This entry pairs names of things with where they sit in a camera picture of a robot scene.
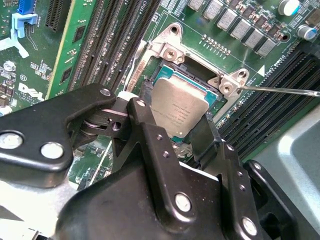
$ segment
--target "blue plastic latch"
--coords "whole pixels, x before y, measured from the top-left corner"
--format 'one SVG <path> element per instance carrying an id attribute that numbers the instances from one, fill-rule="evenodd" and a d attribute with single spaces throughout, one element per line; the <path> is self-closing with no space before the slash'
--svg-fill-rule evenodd
<path id="1" fill-rule="evenodd" d="M 25 37 L 25 23 L 34 25 L 37 23 L 38 14 L 30 13 L 21 15 L 20 13 L 12 14 L 12 28 L 17 31 L 18 38 Z"/>

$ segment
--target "green circuit board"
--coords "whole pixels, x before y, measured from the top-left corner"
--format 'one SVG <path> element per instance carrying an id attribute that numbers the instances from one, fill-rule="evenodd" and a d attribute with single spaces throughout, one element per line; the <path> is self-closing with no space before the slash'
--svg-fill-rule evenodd
<path id="1" fill-rule="evenodd" d="M 88 48 L 90 45 L 94 46 L 96 44 L 97 47 L 101 44 L 103 46 L 101 51 L 104 49 L 105 52 L 99 55 L 98 59 L 103 63 L 105 61 L 104 56 L 108 56 L 110 52 L 109 48 L 116 46 L 112 45 L 112 37 L 118 35 L 120 40 L 117 43 L 122 44 L 123 49 L 121 48 L 121 54 L 114 54 L 114 56 L 121 58 L 121 55 L 128 51 L 125 48 L 126 45 L 130 46 L 132 44 L 130 39 L 134 38 L 134 29 L 142 28 L 145 19 L 144 14 L 149 14 L 152 8 L 152 4 L 150 4 L 152 1 L 149 1 L 148 8 L 144 1 L 72 0 L 69 5 L 65 6 L 68 11 L 65 21 L 62 23 L 64 27 L 62 30 L 52 31 L 46 25 L 46 19 L 49 3 L 55 2 L 57 1 L 37 0 L 34 8 L 34 13 L 37 14 L 36 24 L 24 23 L 25 37 L 18 38 L 18 41 L 28 52 L 28 57 L 22 58 L 15 47 L 0 51 L 0 84 L 3 83 L 7 88 L 12 87 L 14 89 L 12 94 L 3 92 L 10 98 L 9 106 L 13 111 L 81 87 L 84 84 L 83 80 L 77 80 L 75 76 L 79 69 L 91 68 L 88 61 L 80 64 L 81 59 L 91 58 L 91 55 L 94 55 L 90 52 L 92 49 Z M 143 40 L 149 43 L 170 24 L 178 23 L 182 27 L 181 44 L 188 51 L 201 57 L 224 74 L 230 74 L 241 68 L 247 69 L 249 71 L 247 85 L 259 85 L 278 68 L 288 54 L 302 41 L 302 38 L 297 36 L 298 27 L 305 24 L 310 15 L 320 7 L 317 0 L 301 1 L 296 14 L 285 16 L 278 12 L 279 0 L 221 0 L 218 1 L 221 6 L 219 14 L 213 19 L 208 19 L 208 16 L 205 17 L 206 10 L 212 0 L 198 1 L 201 4 L 197 10 L 191 6 L 190 2 L 194 1 L 162 0 L 145 30 Z M 18 6 L 18 0 L 3 0 L 3 6 L 0 7 L 0 41 L 10 37 L 12 14 L 17 12 Z M 253 11 L 246 17 L 244 14 L 250 6 L 253 7 Z M 251 31 L 258 31 L 262 39 L 272 41 L 274 45 L 270 53 L 259 52 L 262 43 L 256 43 L 256 46 L 249 47 L 245 40 L 232 37 L 234 27 L 228 28 L 228 30 L 223 29 L 221 22 L 226 18 L 225 14 L 227 12 L 232 12 L 232 16 L 235 16 L 233 21 L 245 20 Z M 110 16 L 117 14 L 117 17 L 110 18 L 107 17 L 108 14 Z M 262 25 L 257 25 L 261 16 L 266 17 L 266 20 Z M 127 19 L 132 22 L 131 25 L 126 22 Z M 106 32 L 106 42 L 103 45 L 100 38 L 104 36 L 103 31 L 106 26 L 110 31 Z M 123 38 L 120 38 L 122 36 L 122 32 L 119 31 L 120 26 L 128 26 L 127 34 Z M 275 33 L 268 33 L 273 26 L 278 27 Z M 94 30 L 92 38 L 90 38 L 91 29 Z M 250 34 L 248 30 L 245 39 L 248 39 Z M 317 40 L 315 37 L 310 40 L 310 42 L 314 41 L 319 42 L 319 39 Z M 110 58 L 116 59 L 114 56 L 110 52 Z M 8 71 L 3 67 L 7 61 L 14 63 L 15 70 Z M 132 90 L 133 93 L 139 95 L 143 81 L 151 78 L 157 72 L 161 62 L 161 58 L 151 57 L 138 78 Z M 100 68 L 102 68 L 100 65 L 92 68 L 92 73 L 97 72 L 94 76 L 85 72 L 82 75 L 79 73 L 79 79 L 90 77 L 91 82 L 103 83 L 107 88 L 117 90 L 117 92 L 122 90 L 126 75 L 129 74 L 130 61 L 127 68 L 122 69 L 124 74 L 115 88 L 113 87 L 114 82 L 112 82 L 112 69 L 109 66 L 105 67 L 110 72 L 111 80 L 109 81 L 108 78 L 99 79 L 97 77 L 99 71 L 101 71 Z M 245 101 L 249 95 L 249 92 L 243 93 L 237 102 Z M 213 116 L 225 102 L 226 100 L 223 98 L 215 102 L 213 108 L 210 109 Z M 312 101 L 303 109 L 303 113 L 297 114 L 273 137 L 277 137 L 288 129 L 318 103 L 318 101 Z M 232 110 L 226 111 L 216 124 L 219 125 L 221 121 L 227 121 L 226 116 L 232 113 Z M 187 163 L 191 159 L 192 156 L 187 154 L 180 160 Z M 90 185 L 111 173 L 112 162 L 110 139 L 99 137 L 97 141 L 85 145 L 81 150 L 75 152 L 75 160 L 69 172 L 69 179 L 81 186 L 84 184 L 85 186 Z"/>

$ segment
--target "mounting hole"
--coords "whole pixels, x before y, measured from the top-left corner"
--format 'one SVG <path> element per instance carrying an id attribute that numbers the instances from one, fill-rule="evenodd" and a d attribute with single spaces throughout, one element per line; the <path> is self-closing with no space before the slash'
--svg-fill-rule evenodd
<path id="1" fill-rule="evenodd" d="M 146 103 L 144 101 L 140 100 L 140 99 L 138 99 L 136 101 L 136 103 L 139 104 L 141 107 L 145 107 L 146 106 Z"/>
<path id="2" fill-rule="evenodd" d="M 170 28 L 170 33 L 173 35 L 177 35 L 178 34 L 178 28 L 176 26 L 173 26 Z"/>
<path id="3" fill-rule="evenodd" d="M 243 186 L 243 185 L 241 185 L 241 184 L 240 184 L 239 188 L 240 188 L 240 189 L 241 189 L 241 191 L 243 191 L 243 192 L 245 192 L 245 191 L 246 191 L 246 187 L 245 187 L 245 186 Z"/>
<path id="4" fill-rule="evenodd" d="M 246 76 L 247 76 L 247 73 L 245 71 L 241 71 L 238 74 L 238 77 L 241 78 L 241 79 L 244 79 Z"/>
<path id="5" fill-rule="evenodd" d="M 170 157 L 170 154 L 167 151 L 164 151 L 162 156 L 167 159 Z"/>
<path id="6" fill-rule="evenodd" d="M 116 121 L 114 123 L 111 124 L 111 128 L 113 131 L 119 131 L 121 128 L 121 123 Z"/>
<path id="7" fill-rule="evenodd" d="M 285 34 L 282 36 L 281 38 L 281 42 L 286 43 L 290 40 L 290 35 L 289 34 Z"/>

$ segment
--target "chip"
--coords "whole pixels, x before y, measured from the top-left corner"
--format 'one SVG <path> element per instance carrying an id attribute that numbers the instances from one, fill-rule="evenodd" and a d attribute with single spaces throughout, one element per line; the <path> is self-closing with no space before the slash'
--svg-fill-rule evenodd
<path id="1" fill-rule="evenodd" d="M 268 38 L 256 53 L 266 57 L 276 45 L 274 41 Z"/>
<path id="2" fill-rule="evenodd" d="M 219 22 L 217 23 L 217 26 L 225 31 L 230 27 L 230 25 L 233 23 L 235 18 L 237 17 L 237 14 L 233 12 L 232 10 L 228 9 Z"/>
<path id="3" fill-rule="evenodd" d="M 245 41 L 244 44 L 249 48 L 254 49 L 262 37 L 263 37 L 262 33 L 255 29 L 253 33 L 251 33 L 251 35 Z"/>
<path id="4" fill-rule="evenodd" d="M 236 27 L 231 32 L 231 36 L 235 37 L 236 39 L 241 40 L 247 31 L 250 28 L 250 23 L 246 20 L 241 19 L 241 21 L 236 25 Z"/>
<path id="5" fill-rule="evenodd" d="M 204 0 L 190 0 L 188 6 L 198 12 L 203 2 Z"/>
<path id="6" fill-rule="evenodd" d="M 264 15 L 261 15 L 259 17 L 259 19 L 256 21 L 255 25 L 258 27 L 258 28 L 262 28 L 263 25 L 265 25 L 265 23 L 268 21 L 268 18 Z"/>
<path id="7" fill-rule="evenodd" d="M 75 34 L 73 37 L 73 43 L 75 43 L 76 41 L 79 41 L 80 39 L 82 39 L 84 32 L 85 32 L 86 26 L 78 26 L 75 30 Z"/>
<path id="8" fill-rule="evenodd" d="M 62 84 L 65 80 L 67 80 L 71 75 L 72 67 L 69 67 L 67 70 L 63 72 L 60 83 Z"/>
<path id="9" fill-rule="evenodd" d="M 223 4 L 221 2 L 212 0 L 205 10 L 203 16 L 206 19 L 213 20 L 218 15 L 222 6 Z"/>
<path id="10" fill-rule="evenodd" d="M 280 29 L 281 28 L 279 26 L 273 25 L 271 29 L 268 31 L 268 35 L 270 37 L 274 37 L 280 31 Z"/>
<path id="11" fill-rule="evenodd" d="M 229 7 L 232 9 L 236 9 L 239 3 L 240 3 L 240 0 L 231 0 Z"/>
<path id="12" fill-rule="evenodd" d="M 246 19 L 249 19 L 251 14 L 255 11 L 255 8 L 251 5 L 247 6 L 246 9 L 244 10 L 242 16 Z"/>

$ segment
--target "black memory slot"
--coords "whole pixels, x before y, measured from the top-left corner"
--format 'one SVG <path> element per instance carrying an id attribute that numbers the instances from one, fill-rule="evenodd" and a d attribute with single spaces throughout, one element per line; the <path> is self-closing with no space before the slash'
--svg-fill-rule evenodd
<path id="1" fill-rule="evenodd" d="M 312 68 L 309 68 L 309 70 L 305 69 L 304 73 L 305 74 L 300 74 L 300 76 L 292 76 L 291 79 L 299 79 L 298 83 L 296 81 L 295 84 L 293 83 L 290 88 L 295 88 L 295 89 L 310 89 L 315 83 L 315 79 L 312 78 L 310 81 L 306 81 L 306 79 L 309 79 L 307 76 L 308 73 L 316 67 L 316 63 L 313 62 L 310 65 L 313 65 Z M 288 106 L 292 105 L 292 102 L 298 99 L 299 95 L 292 95 L 292 94 L 283 94 L 283 93 L 273 93 L 275 97 L 282 98 L 282 101 L 278 101 L 277 103 L 273 102 L 271 107 L 269 108 L 268 111 L 265 111 L 265 117 L 261 119 L 255 120 L 254 124 L 250 126 L 249 131 L 247 131 L 245 134 L 242 136 L 235 138 L 232 140 L 234 144 L 237 146 L 241 146 L 241 149 L 246 147 L 250 141 L 252 140 L 252 137 L 257 136 L 258 134 L 263 134 L 266 130 L 268 130 L 269 122 L 273 122 L 275 119 L 278 117 L 282 116 L 283 117 L 283 109 L 288 108 Z"/>
<path id="2" fill-rule="evenodd" d="M 293 52 L 288 56 L 284 62 L 281 64 L 281 67 L 278 67 L 270 77 L 268 77 L 262 84 L 264 87 L 274 88 L 281 83 L 285 77 L 293 71 L 294 67 L 299 64 L 304 58 L 305 54 L 301 52 Z M 235 129 L 238 128 L 238 125 L 247 117 L 248 114 L 255 111 L 259 104 L 268 96 L 269 92 L 253 92 L 251 96 L 246 100 L 245 104 L 238 109 L 237 112 L 231 115 L 230 120 L 227 121 L 220 129 L 220 134 L 227 138 L 233 133 Z"/>
<path id="3" fill-rule="evenodd" d="M 118 58 L 119 53 L 121 52 L 121 48 L 123 46 L 125 39 L 129 36 L 129 32 L 131 30 L 130 28 L 132 27 L 132 24 L 133 24 L 133 19 L 137 17 L 138 10 L 141 3 L 142 3 L 142 0 L 139 0 L 139 1 L 136 0 L 134 1 L 133 6 L 131 4 L 127 8 L 126 13 L 124 14 L 124 17 L 121 20 L 120 26 L 118 27 L 119 29 L 121 29 L 121 31 L 118 31 L 116 33 L 116 36 L 112 39 L 109 46 L 110 50 L 107 52 L 104 58 L 107 62 L 104 65 L 103 71 L 100 71 L 96 76 L 96 79 L 100 84 L 103 84 L 103 85 L 106 84 L 105 80 L 110 74 L 111 67 L 114 65 L 116 59 Z"/>
<path id="4" fill-rule="evenodd" d="M 306 74 L 311 71 L 316 66 L 316 63 L 311 59 L 304 60 L 303 67 L 298 69 L 297 71 L 292 72 L 287 76 L 287 79 L 292 79 L 290 81 L 286 80 L 278 84 L 279 88 L 288 88 L 291 89 L 297 83 L 297 81 L 301 80 Z M 259 121 L 266 115 L 268 115 L 269 109 L 271 109 L 274 105 L 276 105 L 283 97 L 284 94 L 274 94 L 272 92 L 266 92 L 267 95 L 263 99 L 262 102 L 259 103 L 258 108 L 255 111 L 251 111 L 245 119 L 243 119 L 241 126 L 238 126 L 235 131 L 232 132 L 232 136 L 228 138 L 229 142 L 235 141 L 235 139 L 240 138 L 243 134 L 245 134 L 246 129 L 251 129 L 252 124 Z"/>
<path id="5" fill-rule="evenodd" d="M 111 86 L 111 90 L 112 91 L 115 91 L 124 74 L 125 74 L 125 71 L 126 69 L 128 68 L 128 66 L 130 65 L 130 62 L 133 58 L 133 56 L 135 55 L 135 52 L 149 26 L 149 24 L 151 23 L 151 20 L 154 16 L 154 14 L 156 13 L 160 3 L 161 3 L 162 0 L 155 0 L 151 3 L 151 7 L 148 8 L 146 12 L 146 14 L 143 15 L 143 17 L 141 18 L 142 19 L 142 24 L 140 23 L 139 24 L 139 29 L 137 31 L 134 32 L 134 34 L 132 35 L 132 39 L 130 39 L 130 41 L 128 42 L 128 45 L 127 45 L 127 49 L 128 49 L 128 52 L 126 54 L 125 57 L 122 57 L 121 58 L 121 61 L 119 62 L 117 68 L 116 68 L 116 71 L 115 71 L 115 74 L 112 76 L 112 79 L 110 81 L 110 86 Z"/>
<path id="6" fill-rule="evenodd" d="M 94 6 L 92 17 L 90 18 L 87 30 L 84 34 L 84 41 L 80 48 L 80 54 L 77 58 L 76 64 L 75 64 L 75 71 L 71 75 L 71 80 L 69 82 L 68 91 L 71 91 L 75 88 L 76 85 L 80 86 L 84 76 L 88 70 L 88 66 L 90 65 L 91 61 L 94 58 L 93 51 L 95 50 L 97 46 L 97 37 L 100 36 L 100 32 L 102 31 L 102 27 L 98 28 L 99 22 L 102 22 L 107 20 L 110 9 L 112 7 L 112 2 L 109 0 L 107 2 L 107 7 L 103 11 L 104 6 L 104 0 L 98 0 Z"/>
<path id="7" fill-rule="evenodd" d="M 93 78 L 95 75 L 95 70 L 97 70 L 96 69 L 97 64 L 101 60 L 100 54 L 103 51 L 105 42 L 108 40 L 107 39 L 108 36 L 110 36 L 110 34 L 111 34 L 112 25 L 117 20 L 118 13 L 120 11 L 120 8 L 123 5 L 124 0 L 111 1 L 111 2 L 113 2 L 111 13 L 108 14 L 108 16 L 105 19 L 106 21 L 101 25 L 103 32 L 99 36 L 97 47 L 94 49 L 94 50 L 96 50 L 94 52 L 94 58 L 92 59 L 92 62 L 88 66 L 88 70 L 85 73 L 85 77 L 81 83 L 81 86 L 85 86 L 85 85 L 93 83 L 92 81 L 93 81 Z"/>

